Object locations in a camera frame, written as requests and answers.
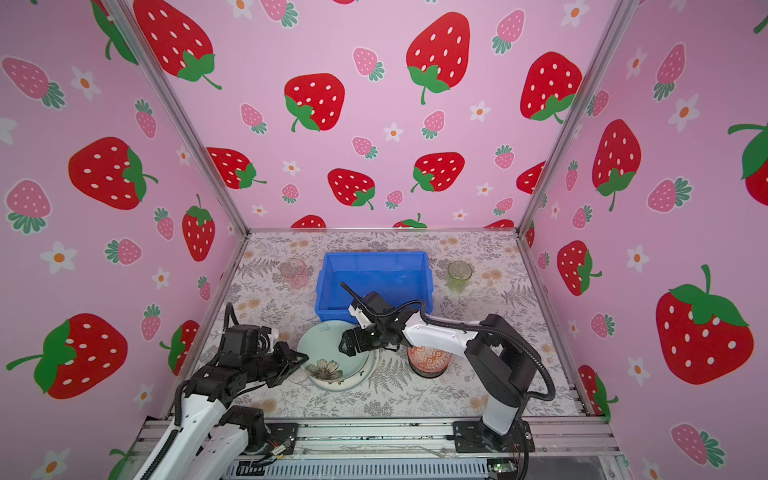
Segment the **light green flower plate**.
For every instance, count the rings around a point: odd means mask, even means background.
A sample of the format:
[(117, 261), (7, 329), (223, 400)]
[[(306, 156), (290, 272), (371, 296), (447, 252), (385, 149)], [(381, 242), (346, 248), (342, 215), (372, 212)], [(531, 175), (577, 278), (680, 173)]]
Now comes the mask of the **light green flower plate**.
[(298, 351), (308, 356), (302, 368), (319, 388), (348, 390), (370, 372), (373, 358), (369, 352), (350, 357), (339, 351), (343, 334), (351, 329), (351, 323), (329, 320), (313, 326), (301, 337)]

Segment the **white watermelon plate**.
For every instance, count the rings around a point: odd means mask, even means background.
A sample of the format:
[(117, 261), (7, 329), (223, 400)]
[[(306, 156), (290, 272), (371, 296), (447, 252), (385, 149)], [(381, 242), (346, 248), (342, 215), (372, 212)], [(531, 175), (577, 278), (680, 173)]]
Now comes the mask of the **white watermelon plate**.
[(305, 368), (311, 382), (317, 387), (331, 392), (351, 390), (367, 380), (375, 370), (379, 360), (377, 352), (367, 352), (352, 359), (318, 359)]

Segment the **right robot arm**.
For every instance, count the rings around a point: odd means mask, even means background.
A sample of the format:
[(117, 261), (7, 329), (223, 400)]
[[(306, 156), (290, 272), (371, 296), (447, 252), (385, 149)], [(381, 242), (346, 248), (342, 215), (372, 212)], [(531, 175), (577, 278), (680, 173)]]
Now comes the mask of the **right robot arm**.
[(341, 335), (338, 350), (354, 357), (386, 346), (431, 348), (466, 359), (489, 395), (482, 422), (501, 437), (522, 418), (531, 400), (551, 402), (556, 387), (540, 354), (504, 318), (460, 322), (414, 308), (398, 313), (356, 309), (359, 325)]

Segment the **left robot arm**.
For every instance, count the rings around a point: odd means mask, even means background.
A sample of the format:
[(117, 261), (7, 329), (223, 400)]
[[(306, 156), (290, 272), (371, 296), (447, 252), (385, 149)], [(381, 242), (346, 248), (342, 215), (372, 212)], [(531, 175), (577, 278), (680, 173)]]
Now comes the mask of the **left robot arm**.
[(228, 303), (216, 354), (177, 388), (173, 420), (135, 477), (220, 479), (244, 453), (257, 456), (256, 469), (290, 454), (296, 423), (270, 427), (262, 409), (234, 401), (281, 385), (308, 360), (281, 341), (276, 329), (241, 325)]

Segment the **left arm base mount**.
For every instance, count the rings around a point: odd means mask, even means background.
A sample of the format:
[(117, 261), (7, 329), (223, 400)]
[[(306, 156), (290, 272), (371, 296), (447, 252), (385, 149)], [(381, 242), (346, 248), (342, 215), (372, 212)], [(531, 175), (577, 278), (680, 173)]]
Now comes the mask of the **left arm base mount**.
[(249, 435), (249, 443), (243, 454), (246, 456), (266, 457), (277, 449), (277, 456), (294, 454), (298, 439), (299, 424), (295, 422), (268, 421), (264, 428), (257, 431), (255, 437)]

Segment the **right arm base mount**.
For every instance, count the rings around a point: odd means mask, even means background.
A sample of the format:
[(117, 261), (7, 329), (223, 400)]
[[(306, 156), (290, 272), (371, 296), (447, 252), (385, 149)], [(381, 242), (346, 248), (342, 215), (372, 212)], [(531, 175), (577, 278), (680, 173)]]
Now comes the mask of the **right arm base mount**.
[(501, 435), (481, 420), (455, 421), (452, 424), (455, 450), (458, 453), (532, 453), (535, 444), (530, 426), (523, 420), (514, 422)]

